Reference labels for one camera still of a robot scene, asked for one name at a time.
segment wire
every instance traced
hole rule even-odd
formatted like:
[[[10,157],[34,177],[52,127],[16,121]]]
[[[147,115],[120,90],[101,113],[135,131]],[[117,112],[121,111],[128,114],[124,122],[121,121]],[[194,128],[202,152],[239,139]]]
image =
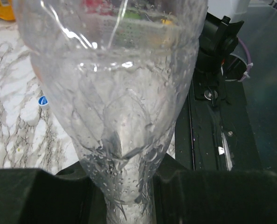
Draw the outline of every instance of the wire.
[[[249,72],[250,72],[251,68],[254,66],[254,64],[251,61],[250,52],[249,52],[249,49],[247,48],[246,44],[240,38],[238,38],[238,41],[241,44],[242,48],[244,49],[244,51],[246,53],[246,57],[247,57],[246,71],[244,72],[243,77],[239,80],[239,82],[242,82],[244,79],[250,78]]]

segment yellow package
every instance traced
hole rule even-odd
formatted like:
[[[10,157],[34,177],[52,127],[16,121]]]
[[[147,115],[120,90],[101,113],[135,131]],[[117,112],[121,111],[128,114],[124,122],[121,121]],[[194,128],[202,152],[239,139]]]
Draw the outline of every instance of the yellow package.
[[[0,18],[3,20],[15,20],[11,1],[12,0],[0,0]]]

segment clear plastic bottle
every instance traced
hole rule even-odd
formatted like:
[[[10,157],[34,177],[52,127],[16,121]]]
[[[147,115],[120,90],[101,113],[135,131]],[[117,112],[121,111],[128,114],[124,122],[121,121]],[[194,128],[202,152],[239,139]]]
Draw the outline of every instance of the clear plastic bottle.
[[[149,181],[188,94],[206,0],[15,0],[50,107],[108,223],[151,222]]]

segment bottle cap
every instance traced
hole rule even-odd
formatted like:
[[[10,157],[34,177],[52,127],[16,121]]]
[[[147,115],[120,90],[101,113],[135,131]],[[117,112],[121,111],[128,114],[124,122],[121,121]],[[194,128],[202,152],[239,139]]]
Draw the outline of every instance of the bottle cap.
[[[45,96],[39,98],[38,104],[44,110],[49,108],[49,104]]]

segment purple cable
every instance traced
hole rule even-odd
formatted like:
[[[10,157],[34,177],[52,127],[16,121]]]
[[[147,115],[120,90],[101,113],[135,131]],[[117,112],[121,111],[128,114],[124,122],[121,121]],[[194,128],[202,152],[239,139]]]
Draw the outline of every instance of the purple cable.
[[[251,61],[251,56],[250,56],[250,52],[249,52],[249,50],[248,50],[248,48],[247,48],[247,46],[245,45],[245,43],[240,39],[240,38],[238,38],[238,41],[239,41],[239,43],[241,44],[241,46],[243,47],[243,49],[244,49],[244,51],[245,51],[245,53],[246,53],[246,57],[247,57],[247,67],[246,67],[246,73],[247,74],[249,74],[249,71],[250,71],[250,69],[251,69],[251,67],[252,67],[252,61]],[[240,80],[240,82],[242,82],[245,78],[247,77],[247,75],[244,75],[242,78],[241,78],[241,80]]]

